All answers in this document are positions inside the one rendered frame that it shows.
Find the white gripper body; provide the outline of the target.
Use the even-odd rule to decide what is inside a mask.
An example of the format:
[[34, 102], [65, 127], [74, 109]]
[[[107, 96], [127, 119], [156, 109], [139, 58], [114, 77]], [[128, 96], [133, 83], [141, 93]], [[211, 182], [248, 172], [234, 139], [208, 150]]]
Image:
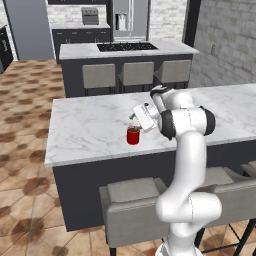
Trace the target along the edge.
[[140, 104], [132, 109], [132, 114], [129, 116], [131, 120], [137, 119], [138, 127], [145, 132], [148, 132], [157, 127], [156, 120], [158, 118], [158, 110], [155, 106], [149, 103]]

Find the red cup of hot chocolate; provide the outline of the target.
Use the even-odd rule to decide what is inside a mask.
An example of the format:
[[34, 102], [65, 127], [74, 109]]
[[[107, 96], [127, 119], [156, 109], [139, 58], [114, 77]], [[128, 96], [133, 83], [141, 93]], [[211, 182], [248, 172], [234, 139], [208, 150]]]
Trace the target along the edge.
[[140, 129], [135, 126], [127, 128], [126, 140], [129, 145], [136, 145], [140, 140]]

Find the dark marble-topped dining counter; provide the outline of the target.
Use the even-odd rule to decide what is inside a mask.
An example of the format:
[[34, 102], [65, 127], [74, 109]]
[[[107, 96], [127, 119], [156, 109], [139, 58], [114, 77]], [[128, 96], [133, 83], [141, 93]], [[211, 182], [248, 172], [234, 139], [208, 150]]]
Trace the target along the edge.
[[[256, 160], [256, 84], [191, 88], [194, 102], [216, 118], [206, 137], [207, 165], [240, 166]], [[52, 104], [45, 165], [51, 167], [66, 229], [104, 223], [99, 188], [109, 183], [173, 177], [176, 142], [156, 129], [126, 141], [132, 108], [150, 102], [148, 92], [55, 99]]]

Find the grey upholstered stool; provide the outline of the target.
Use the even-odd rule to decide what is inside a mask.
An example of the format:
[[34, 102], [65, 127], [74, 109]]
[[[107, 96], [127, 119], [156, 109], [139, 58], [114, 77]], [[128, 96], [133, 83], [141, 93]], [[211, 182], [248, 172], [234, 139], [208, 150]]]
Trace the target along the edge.
[[131, 88], [131, 92], [143, 92], [145, 86], [152, 85], [153, 75], [153, 62], [124, 63], [118, 75], [119, 90], [121, 93], [126, 93], [128, 88]]
[[[206, 169], [206, 179], [198, 192], [215, 194], [222, 203], [222, 214], [215, 220], [198, 231], [195, 246], [199, 247], [206, 228], [231, 225], [234, 222], [248, 220], [249, 223], [242, 238], [235, 243], [236, 251], [233, 256], [239, 256], [253, 228], [256, 226], [256, 179], [246, 173], [241, 176], [228, 167], [211, 167]], [[210, 252], [226, 249], [233, 244], [210, 249]]]
[[156, 214], [157, 198], [167, 189], [160, 178], [139, 178], [99, 188], [106, 243], [118, 247], [166, 237], [169, 225]]
[[90, 89], [107, 88], [110, 94], [115, 93], [116, 69], [114, 64], [94, 64], [82, 67], [85, 95]]
[[154, 73], [154, 85], [163, 85], [174, 89], [187, 87], [190, 78], [191, 60], [164, 61]]
[[247, 164], [241, 164], [241, 167], [248, 175], [256, 179], [256, 160]]

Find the black hob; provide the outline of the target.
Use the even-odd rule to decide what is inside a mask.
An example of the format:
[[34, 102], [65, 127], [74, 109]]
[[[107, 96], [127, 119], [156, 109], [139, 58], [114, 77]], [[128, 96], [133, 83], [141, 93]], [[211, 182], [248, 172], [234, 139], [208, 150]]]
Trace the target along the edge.
[[115, 51], [139, 51], [139, 50], [157, 50], [151, 43], [101, 43], [97, 45], [100, 52], [115, 52]]

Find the dark marble-topped kitchen island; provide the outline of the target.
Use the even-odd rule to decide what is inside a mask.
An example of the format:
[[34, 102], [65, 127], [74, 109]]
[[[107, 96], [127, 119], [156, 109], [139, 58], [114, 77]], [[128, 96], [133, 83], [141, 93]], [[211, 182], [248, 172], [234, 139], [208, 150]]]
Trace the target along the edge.
[[101, 52], [97, 43], [62, 44], [61, 64], [65, 94], [67, 98], [85, 96], [82, 67], [84, 65], [114, 64], [119, 75], [124, 63], [153, 62], [158, 70], [164, 61], [192, 60], [199, 51], [175, 40], [152, 40], [155, 50]]

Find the stainless steel fridge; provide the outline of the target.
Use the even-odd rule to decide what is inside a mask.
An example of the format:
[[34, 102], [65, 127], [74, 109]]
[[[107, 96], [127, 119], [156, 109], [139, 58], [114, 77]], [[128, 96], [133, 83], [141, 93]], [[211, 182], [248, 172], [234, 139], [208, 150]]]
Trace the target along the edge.
[[113, 42], [148, 39], [149, 0], [108, 0], [107, 23]]

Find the dark base cupboard run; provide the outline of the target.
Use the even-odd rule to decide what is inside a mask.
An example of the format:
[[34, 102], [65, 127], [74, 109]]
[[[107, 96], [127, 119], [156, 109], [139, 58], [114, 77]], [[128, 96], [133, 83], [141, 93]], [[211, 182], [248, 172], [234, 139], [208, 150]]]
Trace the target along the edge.
[[59, 61], [60, 46], [62, 44], [110, 42], [111, 29], [53, 29], [52, 36], [56, 61]]

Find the grey toaster oven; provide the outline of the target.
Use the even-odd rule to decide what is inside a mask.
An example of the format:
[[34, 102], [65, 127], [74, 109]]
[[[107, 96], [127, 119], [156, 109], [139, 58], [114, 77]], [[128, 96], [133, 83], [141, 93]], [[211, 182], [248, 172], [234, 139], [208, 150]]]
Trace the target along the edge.
[[99, 24], [99, 14], [97, 8], [87, 8], [83, 7], [82, 21], [84, 25], [98, 25]]

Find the grey tall cupboard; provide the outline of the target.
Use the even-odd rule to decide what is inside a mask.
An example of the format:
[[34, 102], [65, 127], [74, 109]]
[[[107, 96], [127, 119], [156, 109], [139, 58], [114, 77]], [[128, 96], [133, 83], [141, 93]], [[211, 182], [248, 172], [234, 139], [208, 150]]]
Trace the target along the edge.
[[45, 0], [3, 0], [19, 60], [53, 59]]

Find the black oven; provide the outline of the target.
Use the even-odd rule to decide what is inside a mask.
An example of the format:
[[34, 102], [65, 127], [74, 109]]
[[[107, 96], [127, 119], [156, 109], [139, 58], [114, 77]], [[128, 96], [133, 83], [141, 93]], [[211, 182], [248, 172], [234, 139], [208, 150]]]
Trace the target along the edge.
[[13, 61], [13, 54], [6, 31], [6, 26], [0, 27], [0, 74], [4, 73]]

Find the dark wall cupboard run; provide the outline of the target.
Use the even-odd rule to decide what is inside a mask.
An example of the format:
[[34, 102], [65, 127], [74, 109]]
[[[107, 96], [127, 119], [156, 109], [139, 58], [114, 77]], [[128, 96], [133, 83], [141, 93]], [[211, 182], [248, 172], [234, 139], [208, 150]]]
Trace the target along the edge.
[[49, 5], [107, 5], [109, 0], [47, 0]]

